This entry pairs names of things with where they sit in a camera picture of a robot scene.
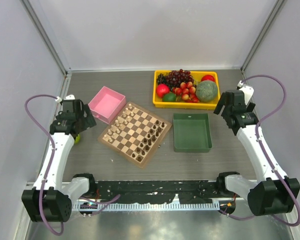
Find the green piece tray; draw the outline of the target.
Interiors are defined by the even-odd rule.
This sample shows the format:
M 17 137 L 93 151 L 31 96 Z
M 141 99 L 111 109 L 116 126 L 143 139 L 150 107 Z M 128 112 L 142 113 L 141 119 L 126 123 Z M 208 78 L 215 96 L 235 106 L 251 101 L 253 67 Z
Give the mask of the green piece tray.
M 208 114 L 174 113 L 173 139 L 177 153 L 208 153 L 213 146 Z

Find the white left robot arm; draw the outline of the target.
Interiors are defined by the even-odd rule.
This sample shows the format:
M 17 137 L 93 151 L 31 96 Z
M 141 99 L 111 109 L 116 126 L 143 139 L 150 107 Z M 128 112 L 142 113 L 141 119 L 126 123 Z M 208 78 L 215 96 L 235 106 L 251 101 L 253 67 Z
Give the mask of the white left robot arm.
M 49 130 L 41 128 L 49 139 L 48 150 L 41 171 L 33 187 L 24 190 L 23 205 L 32 222 L 60 222 L 70 219 L 72 204 L 80 197 L 92 199 L 97 184 L 91 173 L 75 174 L 67 186 L 63 176 L 68 156 L 80 133 L 96 126 L 89 106 L 74 95 L 65 98 L 55 96 L 61 110 Z

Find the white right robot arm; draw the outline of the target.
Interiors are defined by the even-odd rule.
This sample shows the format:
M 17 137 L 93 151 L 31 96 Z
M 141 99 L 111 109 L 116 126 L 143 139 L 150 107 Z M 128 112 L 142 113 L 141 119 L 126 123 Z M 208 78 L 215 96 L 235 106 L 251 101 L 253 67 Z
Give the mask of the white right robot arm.
M 298 196 L 300 183 L 296 178 L 288 177 L 266 143 L 253 112 L 253 93 L 251 86 L 238 84 L 235 90 L 222 93 L 214 114 L 222 116 L 243 145 L 256 181 L 252 182 L 235 171 L 222 172 L 216 179 L 216 191 L 222 197 L 232 193 L 242 197 L 255 216 L 290 213 L 295 206 L 293 199 Z

